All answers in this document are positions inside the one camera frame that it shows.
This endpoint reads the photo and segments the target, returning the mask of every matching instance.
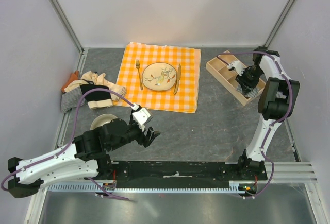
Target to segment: gray cloth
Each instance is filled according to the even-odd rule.
[[[81,92],[81,88],[77,87],[74,90],[65,93],[62,95],[62,101],[61,101],[61,111],[63,113],[68,112],[71,108],[76,107],[78,105],[78,102],[80,98],[83,96]],[[82,100],[80,106],[85,105],[87,102],[85,99]]]

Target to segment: fork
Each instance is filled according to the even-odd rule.
[[[143,90],[143,85],[142,85],[141,76],[140,76],[140,61],[139,61],[139,59],[135,60],[135,68],[139,72],[140,89]]]

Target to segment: white wall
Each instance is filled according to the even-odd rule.
[[[291,117],[298,152],[311,161],[330,210],[330,5],[297,0],[271,48],[301,89]]]
[[[264,44],[287,0],[59,0],[85,47]]]
[[[2,180],[9,158],[33,158],[52,149],[60,88],[79,54],[49,0],[0,1],[0,52]],[[14,199],[0,190],[0,201],[1,223],[23,223],[30,198]]]

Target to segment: checkered cloth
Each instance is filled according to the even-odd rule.
[[[195,53],[198,65],[195,65]],[[176,95],[173,94],[174,86],[167,91],[152,91],[145,86],[140,90],[138,70],[135,68],[135,60],[140,61],[140,73],[156,62],[163,62],[172,65],[178,70],[181,64],[181,80]],[[131,102],[140,104],[143,107],[156,110],[168,110],[176,112],[195,112],[197,108],[197,92],[199,78],[200,50],[185,47],[146,45],[130,42],[126,46],[123,61],[119,70],[117,84],[126,86],[126,98]],[[115,105],[128,106],[123,101]]]

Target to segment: floor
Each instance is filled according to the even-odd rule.
[[[303,184],[272,184],[255,200],[228,194],[118,195],[131,201],[48,192],[39,224],[316,224]]]
[[[114,160],[158,161],[237,161],[250,143],[258,124],[258,99],[245,107],[237,101],[205,69],[206,62],[216,54],[230,50],[249,51],[251,48],[202,48],[199,99],[195,113],[178,113],[152,110],[150,125],[161,135],[153,144],[144,148],[132,142],[110,153]],[[90,49],[83,73],[106,73],[106,79],[116,82],[124,49]],[[252,64],[252,56],[238,57],[246,65]],[[126,121],[130,108],[110,107],[90,110],[80,109],[76,136],[90,129],[93,120],[104,113],[111,113]],[[73,129],[70,116],[64,142],[68,142]],[[292,162],[294,155],[286,127],[282,124],[274,135],[267,155],[275,162]]]

